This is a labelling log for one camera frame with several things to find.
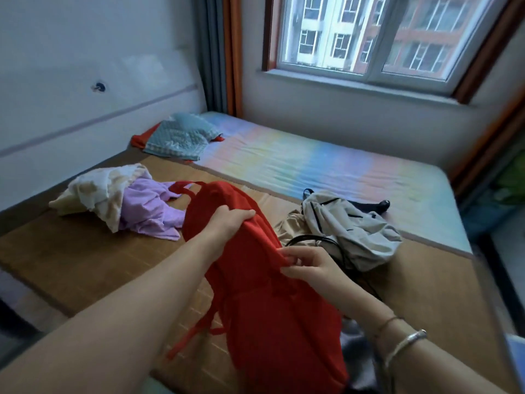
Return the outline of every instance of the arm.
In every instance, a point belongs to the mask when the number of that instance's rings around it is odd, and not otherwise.
[[[328,302],[355,319],[370,340],[378,328],[394,316],[387,305],[347,278],[322,247],[290,246],[280,252],[291,264],[281,269],[284,275],[309,283]],[[414,332],[402,320],[389,323],[377,341],[381,357],[384,359]],[[390,365],[390,372],[409,394],[504,394],[430,340],[419,340],[399,353]]]
[[[174,254],[71,318],[0,372],[0,391],[136,390],[208,267],[254,214],[220,206],[207,227]]]

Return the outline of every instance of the hand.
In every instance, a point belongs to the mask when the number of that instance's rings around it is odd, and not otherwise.
[[[213,241],[217,247],[218,254],[214,259],[220,257],[224,245],[239,231],[243,222],[255,216],[255,210],[230,210],[227,205],[222,205],[213,213],[208,225],[201,232],[204,236]]]
[[[322,247],[290,246],[278,251],[290,263],[290,267],[281,268],[283,275],[304,280],[319,295],[338,308],[343,289],[350,289],[356,293],[364,291],[341,271]]]

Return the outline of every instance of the mattress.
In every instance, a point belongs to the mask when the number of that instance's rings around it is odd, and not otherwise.
[[[263,127],[217,112],[202,114],[223,142],[207,146],[196,165],[290,198],[304,189],[391,206],[384,218],[404,237],[471,254],[445,173],[429,164],[394,158]]]

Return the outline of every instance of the bangle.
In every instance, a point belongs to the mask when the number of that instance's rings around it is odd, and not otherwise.
[[[378,327],[377,332],[374,335],[373,341],[372,341],[372,344],[373,344],[374,348],[377,348],[377,341],[379,340],[379,336],[381,336],[381,333],[383,333],[383,331],[386,329],[386,327],[388,325],[390,325],[390,322],[393,322],[393,321],[395,321],[397,319],[405,320],[405,318],[394,316],[394,317],[388,319],[386,322],[384,322],[381,326]]]
[[[401,351],[403,351],[405,348],[411,346],[412,344],[416,343],[416,341],[421,339],[426,339],[427,334],[426,331],[421,330],[417,331],[416,333],[412,333],[411,335],[408,335],[405,337],[401,343],[399,343],[395,348],[394,351],[392,351],[386,358],[384,362],[384,368],[386,371],[389,370],[390,363],[392,360],[396,357],[397,354],[399,354]]]

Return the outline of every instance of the red cloth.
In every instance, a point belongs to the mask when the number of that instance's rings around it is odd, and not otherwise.
[[[137,147],[139,149],[144,149],[151,135],[161,125],[161,123],[157,123],[156,125],[151,127],[149,130],[147,130],[146,132],[140,135],[132,136],[131,141],[130,141],[131,146]],[[220,135],[217,138],[212,139],[212,142],[222,142],[222,141],[224,141],[224,137],[221,137]]]
[[[226,333],[233,364],[258,392],[341,392],[348,376],[339,312],[307,283],[280,273],[286,265],[277,252],[281,244],[253,199],[226,182],[199,182],[196,195],[184,188],[188,184],[170,187],[192,197],[182,226],[185,240],[197,235],[220,205],[254,209],[256,215],[243,223],[206,272],[212,305],[167,357],[172,359],[193,335],[209,328],[219,312],[223,328],[210,332]]]

